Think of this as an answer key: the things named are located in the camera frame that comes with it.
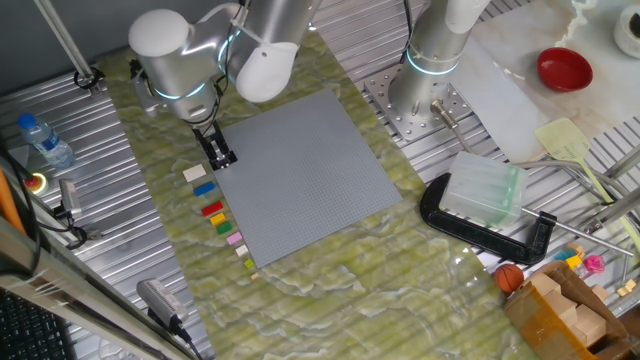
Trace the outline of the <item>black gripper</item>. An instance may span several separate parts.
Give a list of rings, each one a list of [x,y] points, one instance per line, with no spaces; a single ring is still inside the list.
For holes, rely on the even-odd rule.
[[[207,123],[193,127],[192,131],[213,170],[227,168],[237,161],[237,156],[227,145],[215,119],[209,119]]]

